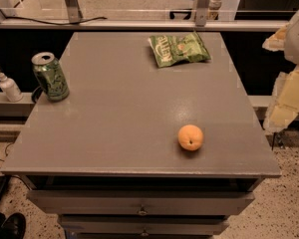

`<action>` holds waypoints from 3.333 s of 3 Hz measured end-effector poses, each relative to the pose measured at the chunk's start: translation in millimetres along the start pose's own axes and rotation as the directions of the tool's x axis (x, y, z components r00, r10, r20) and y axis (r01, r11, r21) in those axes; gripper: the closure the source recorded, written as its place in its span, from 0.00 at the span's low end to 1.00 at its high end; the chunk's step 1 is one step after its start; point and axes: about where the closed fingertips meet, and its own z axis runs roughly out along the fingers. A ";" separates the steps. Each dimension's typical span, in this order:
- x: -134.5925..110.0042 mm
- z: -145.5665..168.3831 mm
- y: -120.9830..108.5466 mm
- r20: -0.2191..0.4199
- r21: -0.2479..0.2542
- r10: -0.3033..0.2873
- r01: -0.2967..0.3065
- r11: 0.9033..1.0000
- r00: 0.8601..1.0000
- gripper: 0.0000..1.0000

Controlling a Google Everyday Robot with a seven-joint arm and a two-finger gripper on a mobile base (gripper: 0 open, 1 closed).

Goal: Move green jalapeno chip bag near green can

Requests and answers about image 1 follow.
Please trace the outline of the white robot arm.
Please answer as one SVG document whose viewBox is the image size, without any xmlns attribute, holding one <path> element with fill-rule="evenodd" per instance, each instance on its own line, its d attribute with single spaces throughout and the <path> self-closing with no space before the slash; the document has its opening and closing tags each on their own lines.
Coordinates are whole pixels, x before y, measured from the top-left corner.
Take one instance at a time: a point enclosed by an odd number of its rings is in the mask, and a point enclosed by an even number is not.
<svg viewBox="0 0 299 239">
<path fill-rule="evenodd" d="M 295 65 L 291 73 L 279 73 L 265 114 L 264 129 L 270 133 L 280 132 L 299 115 L 299 10 L 285 26 L 264 41 L 262 48 L 282 51 L 284 58 Z"/>
</svg>

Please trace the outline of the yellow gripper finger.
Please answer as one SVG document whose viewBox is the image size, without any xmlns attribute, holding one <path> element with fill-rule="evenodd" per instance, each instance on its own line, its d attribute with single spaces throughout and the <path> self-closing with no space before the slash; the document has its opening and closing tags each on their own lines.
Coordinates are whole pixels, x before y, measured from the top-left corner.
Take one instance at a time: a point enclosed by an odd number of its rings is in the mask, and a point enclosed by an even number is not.
<svg viewBox="0 0 299 239">
<path fill-rule="evenodd" d="M 280 72 L 265 113 L 263 127 L 267 132 L 280 132 L 299 115 L 299 66 L 289 74 Z"/>
<path fill-rule="evenodd" d="M 287 26 L 281 27 L 264 41 L 262 48 L 272 52 L 283 51 L 285 48 L 286 32 Z"/>
</svg>

